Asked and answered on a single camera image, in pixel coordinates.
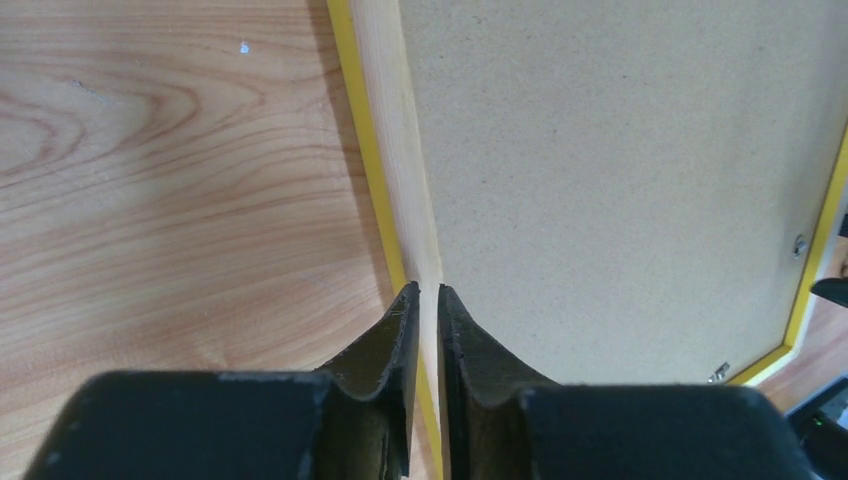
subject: yellow strip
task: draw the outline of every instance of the yellow strip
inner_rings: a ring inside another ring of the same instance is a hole
[[[400,250],[395,220],[392,214],[389,189],[383,173],[383,163],[377,144],[377,133],[368,105],[368,93],[365,89],[365,75],[356,48],[356,33],[353,17],[350,14],[348,0],[327,0],[330,11],[330,21],[333,24],[333,34],[336,38],[336,48],[342,66],[350,110],[353,114],[353,125],[362,152],[362,163],[365,166],[365,178],[368,179],[368,189],[371,192],[371,202],[377,217],[377,228],[383,242],[386,254],[386,265],[389,278],[395,293],[407,283],[406,272],[403,268],[403,256]],[[424,416],[424,425],[432,452],[433,467],[439,479],[442,478],[442,442],[439,435],[439,424],[436,422],[436,411],[433,408],[433,397],[427,382],[427,372],[421,353],[418,354],[418,370],[415,379],[416,395]]]
[[[734,385],[747,383],[783,358],[784,355],[788,355],[798,341],[798,335],[801,332],[807,306],[812,297],[810,289],[817,280],[816,275],[819,265],[824,259],[824,252],[827,249],[828,240],[830,240],[830,232],[833,231],[836,222],[842,221],[844,215],[844,212],[839,210],[839,203],[842,200],[842,191],[845,189],[846,181],[848,181],[848,128],[845,130],[845,135],[842,138],[842,146],[839,148],[839,155],[837,155],[836,164],[833,166],[833,174],[830,177],[830,184],[827,187],[819,220],[816,224],[816,230],[813,233],[810,254],[807,256],[807,263],[804,265],[804,272],[801,274],[798,293],[795,295],[795,303],[792,305],[792,313],[789,315],[789,323],[786,327],[786,334],[783,337],[783,345],[733,377],[730,383]]]

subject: yellow tape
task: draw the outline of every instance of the yellow tape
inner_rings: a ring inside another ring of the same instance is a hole
[[[813,283],[817,280],[816,275],[819,265],[824,259],[824,252],[827,249],[830,232],[833,231],[836,222],[842,221],[844,215],[844,212],[839,211],[839,204],[842,200],[842,191],[845,189],[846,181],[848,181],[848,128],[846,128],[842,138],[842,145],[839,148],[839,154],[833,166],[833,174],[830,177],[830,184],[825,193],[819,220],[816,223],[816,230],[813,232],[810,253],[807,256],[807,263],[804,265],[804,271],[801,274],[798,293],[795,295],[795,303],[792,305],[789,323],[786,326],[786,333],[783,337],[783,345],[777,347],[771,353],[733,377],[730,380],[731,384],[742,385],[747,383],[774,365],[784,355],[789,355],[789,352],[792,351],[792,348],[798,341],[801,326],[804,323],[804,316],[807,312],[807,306],[812,300],[810,288],[813,287]]]
[[[368,104],[365,75],[362,71],[359,51],[356,48],[353,17],[350,14],[348,0],[328,0],[327,7],[330,12],[330,21],[333,24],[333,34],[336,38],[342,75],[345,80],[350,110],[353,114],[353,125],[356,128],[356,136],[359,140],[362,163],[365,166],[365,178],[368,180],[371,202],[374,204],[374,213],[377,217],[377,228],[380,231],[380,239],[383,242],[383,251],[386,255],[389,278],[392,282],[392,289],[397,293],[406,285],[407,277],[403,268],[403,256],[401,255],[400,241],[392,214],[389,189],[383,173],[377,133],[374,130],[371,108]],[[436,421],[436,411],[433,408],[433,397],[430,395],[430,385],[427,382],[427,372],[420,352],[415,386],[430,442],[433,466],[437,478],[441,479],[443,475],[442,442],[439,435],[439,424]]]

